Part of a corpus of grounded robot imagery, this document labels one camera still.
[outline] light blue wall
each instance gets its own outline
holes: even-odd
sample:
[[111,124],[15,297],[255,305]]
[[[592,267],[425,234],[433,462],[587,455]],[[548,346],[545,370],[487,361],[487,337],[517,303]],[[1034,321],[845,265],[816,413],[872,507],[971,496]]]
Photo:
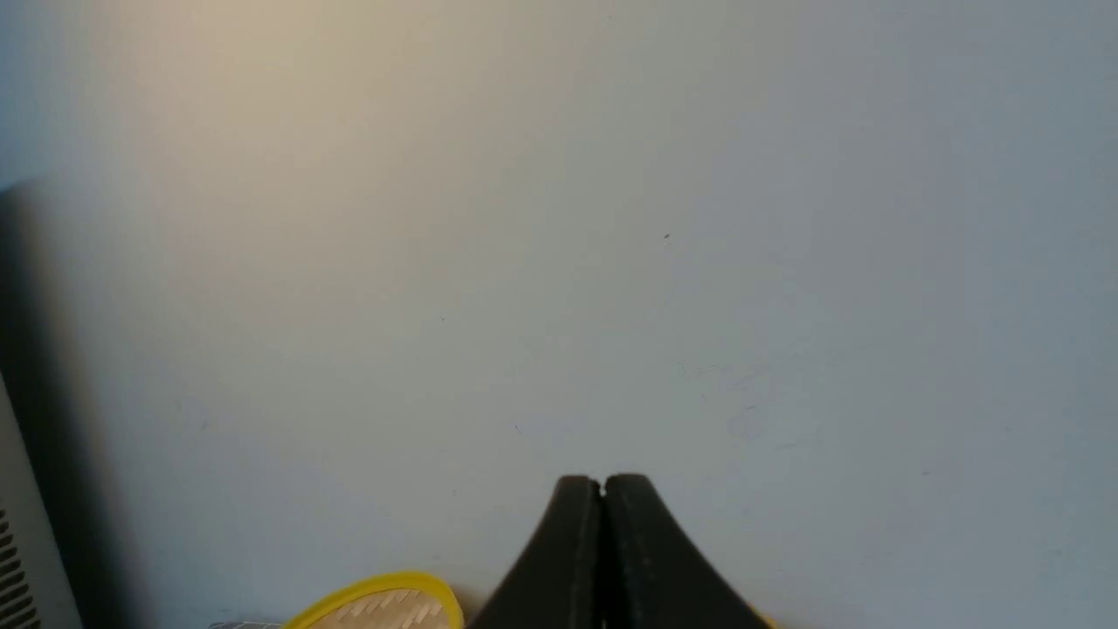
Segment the light blue wall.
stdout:
[[149,626],[614,470],[793,629],[1114,626],[1111,0],[163,4],[51,22],[45,261]]

